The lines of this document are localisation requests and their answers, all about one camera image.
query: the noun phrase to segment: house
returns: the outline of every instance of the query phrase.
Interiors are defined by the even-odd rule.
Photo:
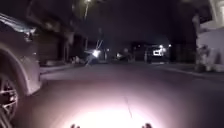
[[[206,46],[209,54],[203,63],[207,70],[224,71],[224,0],[209,1],[212,20],[199,24],[198,47]]]

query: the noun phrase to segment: white vehicle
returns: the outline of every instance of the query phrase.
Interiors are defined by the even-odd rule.
[[[0,107],[12,118],[24,96],[40,88],[35,29],[0,14]]]

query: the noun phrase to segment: illuminated road surface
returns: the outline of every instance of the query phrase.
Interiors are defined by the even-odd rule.
[[[223,128],[224,83],[149,65],[95,65],[44,76],[17,128]]]

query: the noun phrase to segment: car headlight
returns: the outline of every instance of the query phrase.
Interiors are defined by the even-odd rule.
[[[94,57],[98,58],[99,55],[100,55],[100,51],[99,50],[94,50],[92,54],[93,54]]]

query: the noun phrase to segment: sidewalk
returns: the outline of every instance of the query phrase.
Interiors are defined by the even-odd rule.
[[[205,79],[215,80],[224,82],[224,72],[203,72],[198,73],[194,70],[194,64],[155,64],[156,68],[175,71],[180,73],[185,73],[189,75],[194,75],[197,77],[202,77]]]
[[[75,67],[82,67],[82,65],[69,63],[69,64],[64,64],[59,66],[41,67],[40,74],[53,73],[53,72],[62,71],[62,70],[75,68]]]

